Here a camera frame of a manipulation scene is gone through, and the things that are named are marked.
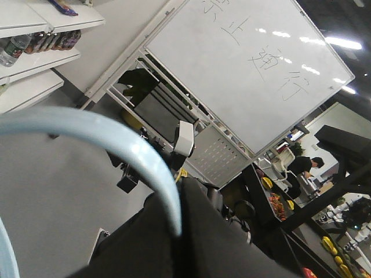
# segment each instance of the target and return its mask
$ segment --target white wall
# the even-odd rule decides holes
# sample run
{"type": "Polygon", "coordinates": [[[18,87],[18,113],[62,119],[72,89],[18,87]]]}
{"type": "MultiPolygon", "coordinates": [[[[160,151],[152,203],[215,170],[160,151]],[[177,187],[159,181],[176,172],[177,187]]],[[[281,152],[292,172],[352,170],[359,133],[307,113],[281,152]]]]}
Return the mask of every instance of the white wall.
{"type": "Polygon", "coordinates": [[[168,0],[94,0],[106,24],[82,30],[77,49],[82,57],[57,67],[80,91],[86,92],[168,0]]]}
{"type": "Polygon", "coordinates": [[[311,170],[313,175],[321,175],[337,163],[337,160],[329,152],[324,151],[323,149],[315,150],[312,147],[312,145],[318,143],[318,140],[314,137],[314,134],[324,125],[345,130],[366,138],[371,138],[370,121],[351,111],[347,107],[339,103],[335,103],[306,126],[306,128],[310,131],[310,134],[301,139],[301,145],[305,149],[305,156],[309,156],[311,158],[320,156],[325,162],[325,165],[321,169],[311,170]]]}

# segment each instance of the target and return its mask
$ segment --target red object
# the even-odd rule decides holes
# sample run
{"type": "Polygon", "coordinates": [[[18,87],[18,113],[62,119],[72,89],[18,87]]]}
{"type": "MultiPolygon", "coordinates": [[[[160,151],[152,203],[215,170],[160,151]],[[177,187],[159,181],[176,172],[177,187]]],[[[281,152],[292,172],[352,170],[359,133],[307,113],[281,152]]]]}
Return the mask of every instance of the red object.
{"type": "Polygon", "coordinates": [[[303,272],[306,278],[317,278],[317,276],[308,268],[303,268],[303,272]]]}
{"type": "Polygon", "coordinates": [[[288,147],[289,147],[288,145],[284,145],[284,146],[280,147],[279,149],[277,149],[277,152],[281,153],[284,149],[286,149],[288,147]]]}

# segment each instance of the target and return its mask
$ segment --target floor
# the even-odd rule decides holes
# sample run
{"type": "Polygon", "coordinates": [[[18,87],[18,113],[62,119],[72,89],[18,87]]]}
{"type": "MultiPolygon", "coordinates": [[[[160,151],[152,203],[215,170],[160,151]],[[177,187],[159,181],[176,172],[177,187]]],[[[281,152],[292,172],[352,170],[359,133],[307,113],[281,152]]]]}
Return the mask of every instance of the floor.
{"type": "MultiPolygon", "coordinates": [[[[74,106],[65,88],[38,105],[74,106]]],[[[94,112],[118,118],[109,97],[94,112]]],[[[100,227],[114,231],[138,212],[151,190],[130,194],[116,183],[122,172],[106,152],[61,136],[0,137],[0,217],[8,231],[21,278],[66,277],[87,264],[100,227]]]]}

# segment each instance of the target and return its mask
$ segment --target wire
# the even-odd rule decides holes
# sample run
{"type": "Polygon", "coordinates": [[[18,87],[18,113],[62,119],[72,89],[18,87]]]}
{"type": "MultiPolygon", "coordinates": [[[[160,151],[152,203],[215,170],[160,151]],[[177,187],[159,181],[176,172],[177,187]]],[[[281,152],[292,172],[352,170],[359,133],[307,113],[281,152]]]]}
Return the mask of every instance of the wire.
{"type": "Polygon", "coordinates": [[[181,235],[180,200],[173,176],[155,149],[130,128],[105,116],[67,107],[30,108],[0,115],[0,135],[26,132],[76,137],[130,163],[158,192],[171,234],[181,235]]]}

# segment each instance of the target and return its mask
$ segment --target man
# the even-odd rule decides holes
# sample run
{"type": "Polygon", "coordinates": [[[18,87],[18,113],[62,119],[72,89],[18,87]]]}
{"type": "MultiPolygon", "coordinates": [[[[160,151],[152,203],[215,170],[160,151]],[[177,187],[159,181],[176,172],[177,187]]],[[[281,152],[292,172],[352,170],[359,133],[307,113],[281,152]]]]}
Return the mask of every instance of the man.
{"type": "MultiPolygon", "coordinates": [[[[294,175],[303,174],[305,178],[310,178],[310,170],[312,168],[321,168],[324,165],[322,158],[308,158],[306,156],[297,157],[288,167],[288,170],[291,171],[294,175]]],[[[288,173],[287,181],[292,185],[288,190],[288,195],[295,199],[300,196],[300,184],[297,181],[296,177],[288,173]]]]}

